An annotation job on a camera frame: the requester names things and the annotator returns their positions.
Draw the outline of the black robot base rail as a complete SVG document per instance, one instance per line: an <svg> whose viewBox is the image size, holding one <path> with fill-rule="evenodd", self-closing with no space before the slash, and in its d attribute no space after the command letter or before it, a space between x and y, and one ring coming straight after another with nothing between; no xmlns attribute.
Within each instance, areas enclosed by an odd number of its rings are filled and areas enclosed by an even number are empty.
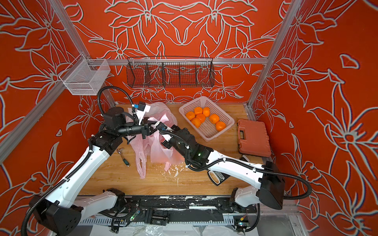
<svg viewBox="0 0 378 236"><path fill-rule="evenodd" d="M144 223L155 225L236 225L243 216L254 220L257 208L237 206L229 196L126 196L124 209L104 210L100 214L117 224Z"/></svg>

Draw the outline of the pink plastic bag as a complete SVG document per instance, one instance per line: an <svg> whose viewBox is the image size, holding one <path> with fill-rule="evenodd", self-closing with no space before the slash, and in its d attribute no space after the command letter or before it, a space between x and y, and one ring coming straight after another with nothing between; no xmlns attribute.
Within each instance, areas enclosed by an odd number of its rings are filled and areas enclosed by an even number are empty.
<svg viewBox="0 0 378 236"><path fill-rule="evenodd" d="M167 127L172 127L177 124L175 116L167 111L153 114L151 119L152 121L159 121ZM158 131L148 136L147 140L150 147L149 154L152 163L178 165L184 162L183 156L175 148L166 148L162 145L165 139Z"/></svg>
<svg viewBox="0 0 378 236"><path fill-rule="evenodd" d="M151 109L145 114L151 121L163 122L168 127L177 124L177 119L171 113L170 109L161 102L151 104ZM165 148L161 142L162 135L155 132L145 139L141 135L137 135L130 144L136 155L136 168L141 179L146 178L147 157L150 157L152 163L164 163L167 171L170 165L178 165L184 162L183 157L173 148Z"/></svg>

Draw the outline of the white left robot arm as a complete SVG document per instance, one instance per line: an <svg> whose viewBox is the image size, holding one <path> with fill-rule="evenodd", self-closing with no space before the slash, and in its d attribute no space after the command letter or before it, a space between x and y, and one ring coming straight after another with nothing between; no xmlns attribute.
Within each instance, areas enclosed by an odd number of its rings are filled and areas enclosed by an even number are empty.
<svg viewBox="0 0 378 236"><path fill-rule="evenodd" d="M104 118L102 130L88 140L88 148L69 172L45 194L34 196L21 226L21 235L28 234L32 216L37 222L58 236L70 234L80 221L104 210L123 210L125 194L118 189L108 189L93 198L78 201L76 198L100 165L106 161L128 136L143 138L153 133L150 124L143 120L151 107L144 102L132 103L132 112L121 107L107 112L99 107Z"/></svg>

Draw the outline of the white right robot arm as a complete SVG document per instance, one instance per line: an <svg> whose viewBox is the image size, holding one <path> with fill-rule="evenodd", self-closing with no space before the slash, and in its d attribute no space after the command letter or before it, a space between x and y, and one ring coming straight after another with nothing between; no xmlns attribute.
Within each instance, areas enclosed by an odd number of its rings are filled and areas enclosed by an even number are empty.
<svg viewBox="0 0 378 236"><path fill-rule="evenodd" d="M188 169L195 172L219 172L237 178L249 184L245 188L236 188L232 193L233 201L241 207L252 204L264 204L272 209L281 210L284 200L305 199L312 193L311 184L305 179L282 173L270 161L255 164L232 158L217 150L198 143L195 137L185 129L162 127L159 133L164 137L163 145L179 152ZM303 194L289 196L284 193L285 179L303 183L306 190Z"/></svg>

